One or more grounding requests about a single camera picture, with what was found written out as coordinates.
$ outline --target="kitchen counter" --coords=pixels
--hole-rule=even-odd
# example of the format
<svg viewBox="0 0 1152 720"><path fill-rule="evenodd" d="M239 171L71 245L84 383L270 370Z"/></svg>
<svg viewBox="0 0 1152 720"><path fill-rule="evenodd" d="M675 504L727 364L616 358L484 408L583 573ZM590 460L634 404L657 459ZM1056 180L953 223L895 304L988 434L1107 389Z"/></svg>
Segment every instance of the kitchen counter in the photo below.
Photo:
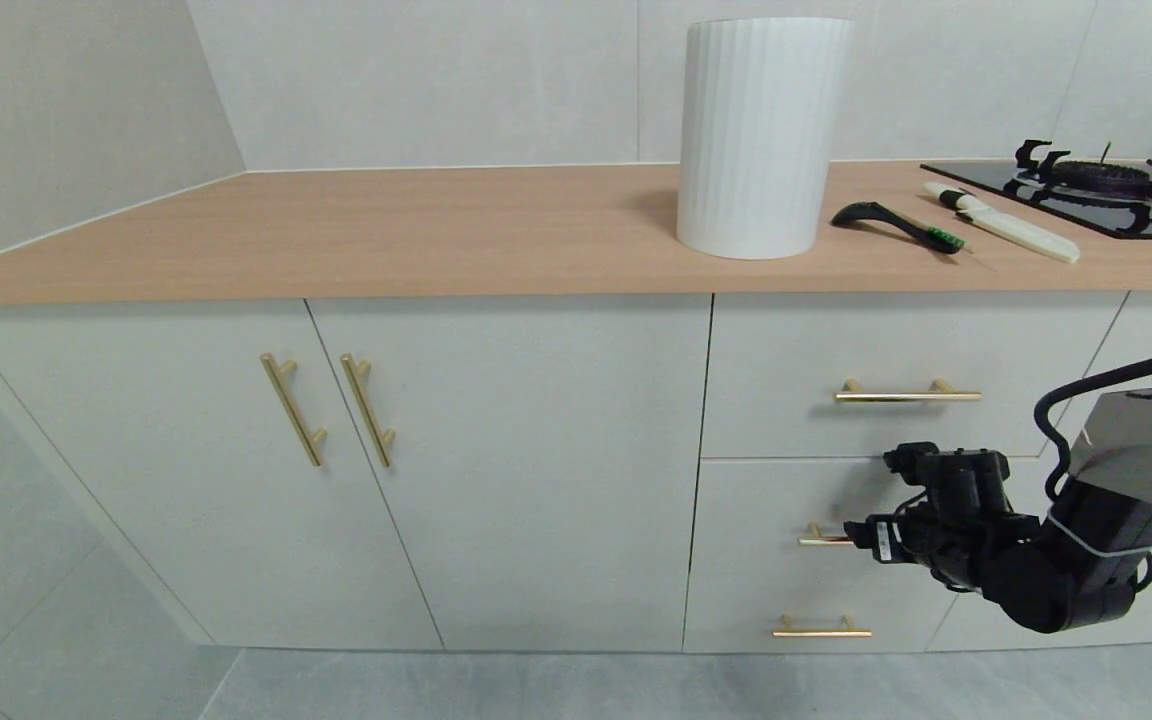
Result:
<svg viewBox="0 0 1152 720"><path fill-rule="evenodd" d="M835 162L817 245L710 258L673 237L677 165L248 173L0 253L0 305L252 297L688 291L1152 290L1152 241L988 196L1079 243L1064 265L916 196L915 161ZM953 257L887 225L828 226L880 200L972 243Z"/></svg>

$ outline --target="floor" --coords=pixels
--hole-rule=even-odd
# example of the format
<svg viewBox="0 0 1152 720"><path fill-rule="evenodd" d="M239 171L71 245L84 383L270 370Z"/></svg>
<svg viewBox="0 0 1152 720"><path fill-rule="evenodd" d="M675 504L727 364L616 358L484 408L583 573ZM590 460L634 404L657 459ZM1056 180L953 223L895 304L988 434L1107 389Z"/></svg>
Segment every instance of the floor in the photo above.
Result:
<svg viewBox="0 0 1152 720"><path fill-rule="evenodd" d="M1140 720L1152 644L927 655L409 655L244 650L200 720Z"/></svg>

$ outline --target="knife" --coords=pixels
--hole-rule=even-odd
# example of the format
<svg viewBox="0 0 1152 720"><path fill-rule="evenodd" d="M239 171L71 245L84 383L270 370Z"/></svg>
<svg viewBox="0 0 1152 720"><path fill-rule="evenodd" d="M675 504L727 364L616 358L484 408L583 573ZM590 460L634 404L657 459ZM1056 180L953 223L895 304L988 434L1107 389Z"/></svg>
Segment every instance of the knife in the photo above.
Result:
<svg viewBox="0 0 1152 720"><path fill-rule="evenodd" d="M1070 264L1078 263L1082 252L1078 245L1074 244L1074 241L1061 237L1053 232L1045 232L1038 225L1028 223L1025 220L1006 214L1001 210L992 209L963 188L929 182L924 184L923 190L927 191L934 199L940 200L941 205L955 210L957 217L963 218L967 222L979 225L986 232L1009 240L1026 250L1033 250L1038 255L1046 255L1047 258Z"/></svg>

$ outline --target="black glass cooktop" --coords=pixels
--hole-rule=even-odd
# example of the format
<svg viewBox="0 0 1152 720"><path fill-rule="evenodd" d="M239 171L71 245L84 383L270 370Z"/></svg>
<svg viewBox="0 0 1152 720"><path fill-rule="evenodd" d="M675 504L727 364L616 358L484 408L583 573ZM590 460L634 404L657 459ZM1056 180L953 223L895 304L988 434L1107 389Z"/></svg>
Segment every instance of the black glass cooktop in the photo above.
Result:
<svg viewBox="0 0 1152 720"><path fill-rule="evenodd" d="M1144 162L1115 161L1127 168L1152 173ZM1007 160L970 160L924 164L924 169L956 179L971 187L988 190L1024 202L1034 209L1085 225L1094 232L1112 237L1152 240L1152 197L1135 199L1116 194L1100 194L1075 190L1070 187L1052 187L1034 179L1032 172L1018 168Z"/></svg>

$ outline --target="brass bar handle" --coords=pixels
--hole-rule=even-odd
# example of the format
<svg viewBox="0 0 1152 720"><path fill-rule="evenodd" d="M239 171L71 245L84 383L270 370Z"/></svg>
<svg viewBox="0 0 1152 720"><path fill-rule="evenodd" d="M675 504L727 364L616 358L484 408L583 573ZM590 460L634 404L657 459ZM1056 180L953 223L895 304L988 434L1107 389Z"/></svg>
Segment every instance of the brass bar handle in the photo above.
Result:
<svg viewBox="0 0 1152 720"><path fill-rule="evenodd" d="M790 616L781 615L782 628L772 630L773 638L872 638L873 630L858 628L851 615L842 616L842 628L795 628Z"/></svg>
<svg viewBox="0 0 1152 720"><path fill-rule="evenodd" d="M978 402L983 397L973 389L954 389L941 378L933 379L932 388L924 392L865 392L856 378L847 378L841 392L833 393L835 402Z"/></svg>
<svg viewBox="0 0 1152 720"><path fill-rule="evenodd" d="M808 523L808 535L799 538L801 546L817 547L855 547L851 538L847 536L824 536L820 535L820 525Z"/></svg>
<svg viewBox="0 0 1152 720"><path fill-rule="evenodd" d="M344 377L349 379L349 389L353 389L353 400L357 402L358 410L362 410L362 419L367 424L367 433L371 442L376 444L376 452L380 455L380 465L389 468L393 460L389 456L389 446L394 444L394 430L387 429L381 432L376 423L376 411L371 410L371 401L367 400L367 388L364 382L367 373L371 372L371 363L363 359L361 363L353 361L353 355L346 353L340 356L340 365L344 369Z"/></svg>
<svg viewBox="0 0 1152 720"><path fill-rule="evenodd" d="M296 361L288 359L282 365L278 364L273 355L266 353L260 356L260 364L265 366L265 374L270 376L270 384L273 384L274 392L280 401L283 401L283 410L287 410L287 418L291 420L291 426L296 429L296 437L301 438L301 445L305 446L305 454L310 456L310 465L323 467L323 454L319 446L323 439L328 437L328 430L317 429L308 432L305 427L305 416L301 415L301 406L296 404L296 399L291 396L291 391L287 388L288 378L296 372Z"/></svg>

